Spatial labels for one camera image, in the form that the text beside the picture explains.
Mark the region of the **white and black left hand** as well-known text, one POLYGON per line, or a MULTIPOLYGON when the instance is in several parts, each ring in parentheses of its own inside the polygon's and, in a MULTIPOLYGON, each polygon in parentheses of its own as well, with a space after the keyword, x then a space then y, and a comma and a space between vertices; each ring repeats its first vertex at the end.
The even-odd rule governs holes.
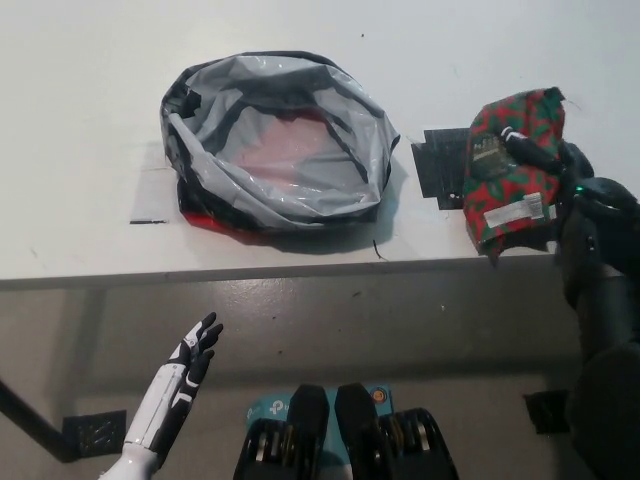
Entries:
POLYGON ((223 325, 214 312, 179 342, 150 383, 126 433, 119 459, 102 480, 144 480, 159 471, 184 422, 215 355, 223 325))

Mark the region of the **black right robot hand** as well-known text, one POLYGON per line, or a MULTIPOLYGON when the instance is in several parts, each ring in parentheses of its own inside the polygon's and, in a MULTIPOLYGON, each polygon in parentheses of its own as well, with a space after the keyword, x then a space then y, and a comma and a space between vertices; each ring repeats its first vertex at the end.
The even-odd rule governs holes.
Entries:
POLYGON ((561 141, 553 156, 511 127, 498 135, 517 163, 559 180, 557 258, 568 303, 575 306, 582 290, 609 276, 637 282, 639 200, 621 183, 597 177, 574 143, 561 141))

